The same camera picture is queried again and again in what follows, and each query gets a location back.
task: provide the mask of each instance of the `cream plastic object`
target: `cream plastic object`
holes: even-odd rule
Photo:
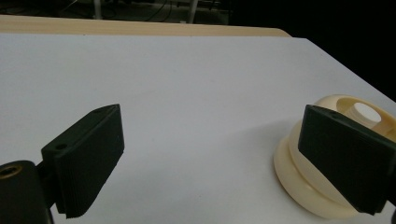
[[[396,142],[396,119],[376,105],[348,95],[326,96],[315,105],[354,119]],[[302,121],[282,139],[274,155],[276,174],[288,194],[308,211],[325,218],[358,214],[332,183],[298,149]]]

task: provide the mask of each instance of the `white tabletop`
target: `white tabletop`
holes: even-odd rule
[[[389,223],[325,220],[279,184],[273,154],[304,107],[349,94],[396,104],[306,39],[0,34],[0,164],[91,110],[120,104],[125,151],[90,210],[55,223]]]

